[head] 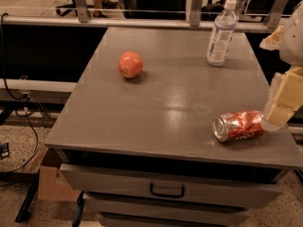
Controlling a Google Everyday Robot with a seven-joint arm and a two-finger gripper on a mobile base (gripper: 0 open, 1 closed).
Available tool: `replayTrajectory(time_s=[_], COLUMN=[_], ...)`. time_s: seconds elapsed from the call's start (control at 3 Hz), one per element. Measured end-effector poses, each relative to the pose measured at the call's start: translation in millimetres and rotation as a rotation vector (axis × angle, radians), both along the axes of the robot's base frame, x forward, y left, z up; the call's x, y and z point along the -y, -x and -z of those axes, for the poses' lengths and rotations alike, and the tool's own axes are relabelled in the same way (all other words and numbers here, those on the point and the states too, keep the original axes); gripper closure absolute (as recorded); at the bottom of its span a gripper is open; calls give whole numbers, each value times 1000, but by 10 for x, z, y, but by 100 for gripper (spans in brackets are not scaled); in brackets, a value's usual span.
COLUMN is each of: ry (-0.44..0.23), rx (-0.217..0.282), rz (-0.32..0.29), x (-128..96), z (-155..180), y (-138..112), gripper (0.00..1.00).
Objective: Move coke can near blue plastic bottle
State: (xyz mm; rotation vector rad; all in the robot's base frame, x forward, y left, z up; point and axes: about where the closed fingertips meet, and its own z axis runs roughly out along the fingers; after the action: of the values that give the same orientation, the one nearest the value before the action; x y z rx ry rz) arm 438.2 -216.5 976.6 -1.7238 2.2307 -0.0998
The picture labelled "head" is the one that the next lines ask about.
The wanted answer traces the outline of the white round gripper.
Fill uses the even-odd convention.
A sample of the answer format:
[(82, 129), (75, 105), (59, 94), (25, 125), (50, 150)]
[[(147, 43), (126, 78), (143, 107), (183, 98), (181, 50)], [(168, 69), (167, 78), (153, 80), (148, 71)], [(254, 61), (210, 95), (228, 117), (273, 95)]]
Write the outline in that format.
[(284, 74), (275, 73), (262, 112), (261, 127), (265, 131), (278, 131), (303, 106), (303, 1), (283, 29), (276, 29), (259, 47), (269, 51), (280, 48), (280, 58), (293, 65)]

